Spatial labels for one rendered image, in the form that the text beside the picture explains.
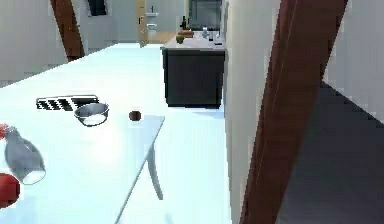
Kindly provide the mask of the red apple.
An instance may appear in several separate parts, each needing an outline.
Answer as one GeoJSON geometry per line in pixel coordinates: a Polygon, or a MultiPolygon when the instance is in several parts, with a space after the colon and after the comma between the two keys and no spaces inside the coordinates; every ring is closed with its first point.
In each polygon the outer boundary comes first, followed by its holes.
{"type": "Polygon", "coordinates": [[[11,174],[0,173],[0,208],[14,204],[20,195],[20,183],[11,174]]]}

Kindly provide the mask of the black kitchen counter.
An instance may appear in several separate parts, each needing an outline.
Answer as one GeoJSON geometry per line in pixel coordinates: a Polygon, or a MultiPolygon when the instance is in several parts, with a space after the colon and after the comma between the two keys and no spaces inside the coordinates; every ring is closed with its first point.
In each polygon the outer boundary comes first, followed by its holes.
{"type": "Polygon", "coordinates": [[[218,109],[222,100],[225,40],[203,38],[197,31],[182,44],[176,38],[160,47],[165,100],[169,107],[218,109]]]}

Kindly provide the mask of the brown wooden room door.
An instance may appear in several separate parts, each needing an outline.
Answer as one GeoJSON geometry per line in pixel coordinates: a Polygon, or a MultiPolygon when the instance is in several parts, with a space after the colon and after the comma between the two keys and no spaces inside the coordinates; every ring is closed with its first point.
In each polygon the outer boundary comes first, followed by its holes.
{"type": "Polygon", "coordinates": [[[275,224],[348,0],[281,0],[239,224],[275,224]]]}
{"type": "Polygon", "coordinates": [[[69,61],[85,56],[71,0],[50,0],[63,47],[69,61]]]}

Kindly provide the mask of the dark window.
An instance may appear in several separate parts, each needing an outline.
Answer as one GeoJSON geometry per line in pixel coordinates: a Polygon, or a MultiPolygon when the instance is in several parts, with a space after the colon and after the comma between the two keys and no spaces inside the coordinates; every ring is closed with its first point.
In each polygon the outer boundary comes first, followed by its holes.
{"type": "Polygon", "coordinates": [[[222,0],[189,0],[189,26],[201,31],[203,27],[220,29],[222,0]]]}

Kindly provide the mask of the grey glass bowl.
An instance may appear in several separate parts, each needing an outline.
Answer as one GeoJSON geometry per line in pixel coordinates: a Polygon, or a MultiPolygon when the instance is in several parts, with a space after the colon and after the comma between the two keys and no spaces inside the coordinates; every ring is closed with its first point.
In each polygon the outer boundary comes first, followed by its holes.
{"type": "Polygon", "coordinates": [[[75,118],[86,127],[98,126],[108,118],[109,105],[105,103],[90,103],[74,111],[75,118]]]}

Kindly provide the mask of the light wooden room door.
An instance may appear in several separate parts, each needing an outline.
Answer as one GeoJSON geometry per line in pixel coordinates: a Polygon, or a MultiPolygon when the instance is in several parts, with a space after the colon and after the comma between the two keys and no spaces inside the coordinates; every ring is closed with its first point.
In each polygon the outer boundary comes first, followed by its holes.
{"type": "Polygon", "coordinates": [[[140,47],[143,48],[148,43],[145,0],[136,0],[136,17],[138,24],[138,42],[140,47]]]}

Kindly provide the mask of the white table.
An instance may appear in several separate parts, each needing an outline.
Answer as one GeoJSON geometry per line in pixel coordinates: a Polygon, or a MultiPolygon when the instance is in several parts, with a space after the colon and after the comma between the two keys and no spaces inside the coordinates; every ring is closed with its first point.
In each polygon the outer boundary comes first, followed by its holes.
{"type": "Polygon", "coordinates": [[[71,113],[37,109],[30,98],[0,97],[0,122],[37,147],[46,170],[21,186],[0,224],[117,224],[144,167],[163,197],[154,158],[162,116],[132,121],[112,110],[104,123],[85,127],[71,113]]]}

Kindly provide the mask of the black white striped cloth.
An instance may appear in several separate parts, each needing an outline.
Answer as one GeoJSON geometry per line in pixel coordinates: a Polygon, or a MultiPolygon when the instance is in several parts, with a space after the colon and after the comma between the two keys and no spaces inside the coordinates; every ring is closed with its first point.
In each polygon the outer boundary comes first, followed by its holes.
{"type": "Polygon", "coordinates": [[[36,99],[36,107],[43,110],[75,111],[77,108],[90,103],[98,103],[96,95],[65,95],[41,97],[36,99]]]}

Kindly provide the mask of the black framed picture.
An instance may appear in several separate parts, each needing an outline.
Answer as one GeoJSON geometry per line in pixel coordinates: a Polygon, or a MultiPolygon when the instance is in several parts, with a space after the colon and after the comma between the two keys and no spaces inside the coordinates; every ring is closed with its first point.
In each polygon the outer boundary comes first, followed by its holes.
{"type": "Polygon", "coordinates": [[[87,0],[91,16],[104,16],[107,14],[106,0],[87,0]]]}

